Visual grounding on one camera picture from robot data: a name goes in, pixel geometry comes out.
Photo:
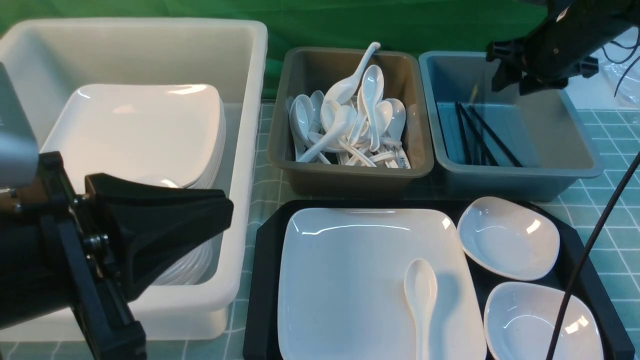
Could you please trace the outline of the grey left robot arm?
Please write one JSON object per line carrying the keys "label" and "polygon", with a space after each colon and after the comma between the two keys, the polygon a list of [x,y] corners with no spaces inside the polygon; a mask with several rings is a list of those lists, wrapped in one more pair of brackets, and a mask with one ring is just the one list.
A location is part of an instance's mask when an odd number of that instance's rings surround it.
{"label": "grey left robot arm", "polygon": [[77,194],[59,152],[39,153],[1,68],[1,328],[70,308],[96,360],[145,360],[129,303],[231,225],[221,189],[87,175]]}

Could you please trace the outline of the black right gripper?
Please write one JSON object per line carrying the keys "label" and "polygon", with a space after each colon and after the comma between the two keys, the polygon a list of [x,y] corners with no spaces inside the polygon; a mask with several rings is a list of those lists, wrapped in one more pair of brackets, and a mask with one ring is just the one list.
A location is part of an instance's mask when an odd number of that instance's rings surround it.
{"label": "black right gripper", "polygon": [[492,41],[486,60],[499,61],[493,92],[517,84],[519,94],[562,90],[569,79],[599,71],[592,54],[639,25],[637,0],[548,0],[547,17],[520,38]]}

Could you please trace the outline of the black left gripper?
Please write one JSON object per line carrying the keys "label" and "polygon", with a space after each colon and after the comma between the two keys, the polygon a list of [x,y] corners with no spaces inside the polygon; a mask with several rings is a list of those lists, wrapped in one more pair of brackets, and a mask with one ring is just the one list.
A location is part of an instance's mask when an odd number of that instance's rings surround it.
{"label": "black left gripper", "polygon": [[[106,267],[134,301],[173,264],[230,228],[219,189],[86,176],[87,207],[106,236]],[[146,360],[146,334],[113,280],[96,277],[61,153],[41,153],[34,180],[1,194],[1,328],[69,308],[96,360]]]}

